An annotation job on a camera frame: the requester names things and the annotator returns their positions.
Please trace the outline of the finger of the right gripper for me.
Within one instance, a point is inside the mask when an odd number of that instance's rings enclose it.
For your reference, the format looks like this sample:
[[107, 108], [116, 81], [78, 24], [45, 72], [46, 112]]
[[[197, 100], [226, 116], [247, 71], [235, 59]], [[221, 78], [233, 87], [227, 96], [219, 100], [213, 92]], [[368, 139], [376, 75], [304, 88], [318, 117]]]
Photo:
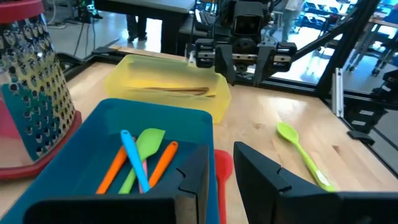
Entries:
[[234, 85], [236, 72], [234, 70], [233, 48], [229, 44], [218, 44], [215, 48], [215, 72], [222, 74], [226, 81]]
[[264, 70], [267, 69], [271, 57], [275, 54], [274, 46], [260, 46], [257, 53], [256, 68], [254, 71], [253, 85], [258, 86], [262, 80]]

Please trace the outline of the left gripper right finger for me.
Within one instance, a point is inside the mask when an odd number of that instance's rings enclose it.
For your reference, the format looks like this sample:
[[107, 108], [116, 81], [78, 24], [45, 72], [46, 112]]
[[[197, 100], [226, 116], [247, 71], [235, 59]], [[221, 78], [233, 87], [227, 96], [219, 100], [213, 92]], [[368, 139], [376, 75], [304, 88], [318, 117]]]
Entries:
[[398, 192], [327, 192], [243, 142], [233, 159], [249, 224], [398, 224]]

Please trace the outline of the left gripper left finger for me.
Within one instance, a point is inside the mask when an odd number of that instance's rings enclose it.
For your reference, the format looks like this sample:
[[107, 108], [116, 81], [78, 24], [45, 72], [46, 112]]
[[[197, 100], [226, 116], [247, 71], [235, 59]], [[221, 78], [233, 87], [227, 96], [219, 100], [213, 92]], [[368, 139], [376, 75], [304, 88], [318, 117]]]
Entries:
[[144, 194], [43, 200], [23, 224], [205, 224], [209, 161], [208, 147], [199, 146]]

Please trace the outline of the orange silicone spatula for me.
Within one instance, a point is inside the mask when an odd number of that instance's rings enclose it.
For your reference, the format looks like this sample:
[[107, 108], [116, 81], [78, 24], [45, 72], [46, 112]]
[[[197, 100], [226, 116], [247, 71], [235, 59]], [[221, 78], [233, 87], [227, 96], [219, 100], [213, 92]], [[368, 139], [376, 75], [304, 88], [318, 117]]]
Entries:
[[113, 183], [113, 180], [117, 176], [119, 170], [122, 168], [124, 163], [127, 160], [127, 152], [125, 150], [124, 145], [119, 148], [119, 151], [115, 155], [106, 175], [104, 176], [102, 182], [96, 190], [96, 194], [105, 194], [109, 189], [110, 185]]
[[159, 182], [160, 178], [168, 168], [169, 164], [171, 163], [172, 159], [176, 155], [178, 150], [178, 142], [172, 141], [164, 150], [163, 154], [161, 155], [152, 175], [149, 179], [149, 185], [151, 187], [155, 187], [156, 184]]

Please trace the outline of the pink silicone spatula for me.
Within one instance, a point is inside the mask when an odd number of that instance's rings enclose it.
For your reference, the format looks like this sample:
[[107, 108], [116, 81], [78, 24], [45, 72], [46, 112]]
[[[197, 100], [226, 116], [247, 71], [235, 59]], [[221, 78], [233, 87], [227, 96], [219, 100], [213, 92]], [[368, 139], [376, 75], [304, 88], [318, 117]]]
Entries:
[[139, 193], [144, 194], [150, 188], [148, 180], [147, 180], [147, 161], [143, 160], [142, 162], [142, 175], [137, 178], [139, 181]]

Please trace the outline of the blue silicone spatula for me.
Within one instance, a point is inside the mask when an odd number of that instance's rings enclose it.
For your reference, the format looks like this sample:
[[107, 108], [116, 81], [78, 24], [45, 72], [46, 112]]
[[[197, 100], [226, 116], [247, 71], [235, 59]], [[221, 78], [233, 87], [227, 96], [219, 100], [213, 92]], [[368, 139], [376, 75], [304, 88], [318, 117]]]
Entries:
[[142, 161], [139, 156], [136, 143], [127, 130], [121, 131], [121, 140], [127, 152], [127, 156], [131, 161], [136, 177], [138, 178], [142, 175]]

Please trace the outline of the green silicone spatula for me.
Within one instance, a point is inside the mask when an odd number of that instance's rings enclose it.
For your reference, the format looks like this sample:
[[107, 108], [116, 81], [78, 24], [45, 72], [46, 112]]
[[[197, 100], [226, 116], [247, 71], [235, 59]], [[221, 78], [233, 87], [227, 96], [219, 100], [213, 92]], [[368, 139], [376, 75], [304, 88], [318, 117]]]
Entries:
[[[164, 135], [164, 130], [156, 128], [147, 128], [141, 132], [135, 143], [142, 162], [158, 151]], [[128, 194], [136, 180], [138, 179], [132, 167], [119, 190], [119, 194]]]

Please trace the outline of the person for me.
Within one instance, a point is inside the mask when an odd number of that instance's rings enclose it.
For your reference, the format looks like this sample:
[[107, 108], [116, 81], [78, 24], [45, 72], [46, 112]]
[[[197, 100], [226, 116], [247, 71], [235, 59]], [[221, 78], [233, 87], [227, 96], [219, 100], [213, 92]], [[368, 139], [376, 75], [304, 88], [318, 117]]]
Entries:
[[286, 0], [283, 11], [283, 32], [288, 33], [292, 27], [292, 21], [298, 16], [306, 0]]
[[143, 16], [139, 16], [138, 20], [136, 20], [135, 15], [127, 15], [127, 33], [128, 33], [128, 42], [133, 42], [135, 39], [138, 41], [147, 40], [147, 18]]

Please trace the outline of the green silicone spoon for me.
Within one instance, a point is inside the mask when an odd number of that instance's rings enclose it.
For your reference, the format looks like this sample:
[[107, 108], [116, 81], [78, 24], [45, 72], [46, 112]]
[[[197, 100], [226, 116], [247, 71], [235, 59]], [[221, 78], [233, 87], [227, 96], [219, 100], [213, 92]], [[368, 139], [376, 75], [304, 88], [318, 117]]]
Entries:
[[334, 186], [328, 181], [326, 176], [321, 172], [321, 170], [317, 167], [312, 158], [305, 152], [305, 150], [300, 145], [299, 134], [296, 132], [296, 130], [287, 123], [279, 122], [277, 123], [277, 132], [280, 136], [282, 136], [288, 142], [292, 143], [297, 148], [298, 153], [301, 155], [307, 169], [310, 171], [318, 186], [328, 192], [335, 192], [336, 189], [334, 188]]

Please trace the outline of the red silicone spatula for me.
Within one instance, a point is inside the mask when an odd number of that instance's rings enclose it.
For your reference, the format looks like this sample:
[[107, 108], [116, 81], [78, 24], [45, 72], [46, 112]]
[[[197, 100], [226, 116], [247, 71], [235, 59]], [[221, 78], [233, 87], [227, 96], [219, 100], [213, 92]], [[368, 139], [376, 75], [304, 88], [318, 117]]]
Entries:
[[214, 150], [215, 153], [215, 167], [216, 180], [218, 188], [218, 210], [220, 215], [220, 224], [226, 224], [226, 181], [233, 171], [233, 158], [231, 155], [219, 149]]

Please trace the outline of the blue plastic bin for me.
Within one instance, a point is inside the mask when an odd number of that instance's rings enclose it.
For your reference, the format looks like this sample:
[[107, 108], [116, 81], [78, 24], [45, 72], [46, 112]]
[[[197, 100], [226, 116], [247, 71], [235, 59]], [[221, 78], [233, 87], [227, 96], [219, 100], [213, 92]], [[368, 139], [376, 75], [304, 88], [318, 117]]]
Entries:
[[[0, 224], [23, 224], [27, 209], [43, 200], [99, 195], [96, 190], [122, 146], [121, 131], [128, 130], [136, 137], [147, 128], [165, 131], [160, 151], [164, 151], [172, 141], [178, 142], [177, 153], [161, 180], [197, 147], [208, 147], [210, 161], [205, 224], [219, 224], [211, 115], [200, 110], [114, 98], [97, 105], [63, 149], [0, 219]], [[140, 194], [137, 189], [129, 194], [119, 194], [130, 169], [131, 164], [125, 163], [104, 195]]]

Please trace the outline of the red-trimmed steel box grater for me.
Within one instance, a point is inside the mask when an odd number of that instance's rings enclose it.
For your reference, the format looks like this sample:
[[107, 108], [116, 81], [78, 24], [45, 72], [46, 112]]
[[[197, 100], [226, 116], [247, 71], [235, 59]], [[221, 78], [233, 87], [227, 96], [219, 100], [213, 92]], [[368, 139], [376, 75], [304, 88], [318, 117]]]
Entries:
[[0, 180], [39, 174], [80, 124], [42, 0], [0, 0]]

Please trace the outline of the silver metal bracket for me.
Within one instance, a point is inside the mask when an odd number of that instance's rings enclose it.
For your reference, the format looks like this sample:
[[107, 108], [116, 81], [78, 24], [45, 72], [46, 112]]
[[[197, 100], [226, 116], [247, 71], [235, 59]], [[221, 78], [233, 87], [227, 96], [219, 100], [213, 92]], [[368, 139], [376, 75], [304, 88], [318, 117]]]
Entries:
[[343, 93], [343, 71], [341, 68], [335, 68], [335, 72], [332, 77], [331, 103], [332, 111], [338, 118], [344, 117]]

